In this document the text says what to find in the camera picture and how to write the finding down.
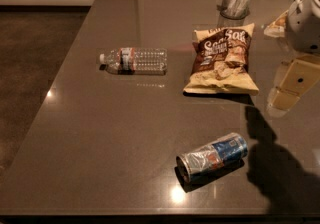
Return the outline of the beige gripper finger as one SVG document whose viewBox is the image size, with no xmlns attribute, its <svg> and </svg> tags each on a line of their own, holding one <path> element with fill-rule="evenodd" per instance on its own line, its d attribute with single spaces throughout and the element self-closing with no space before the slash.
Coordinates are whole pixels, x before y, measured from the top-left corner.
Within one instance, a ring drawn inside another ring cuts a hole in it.
<svg viewBox="0 0 320 224">
<path fill-rule="evenodd" d="M 319 55 L 303 54 L 290 62 L 283 61 L 268 95 L 268 114 L 272 117 L 284 116 L 319 81 Z"/>
</svg>

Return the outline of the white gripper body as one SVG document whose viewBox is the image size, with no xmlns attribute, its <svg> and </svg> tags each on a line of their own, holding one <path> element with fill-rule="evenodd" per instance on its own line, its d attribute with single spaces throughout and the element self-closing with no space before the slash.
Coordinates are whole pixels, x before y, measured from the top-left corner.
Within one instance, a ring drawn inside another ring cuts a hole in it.
<svg viewBox="0 0 320 224">
<path fill-rule="evenodd" d="M 298 52 L 320 53 L 320 0 L 294 0 L 288 9 L 285 37 Z"/>
</svg>

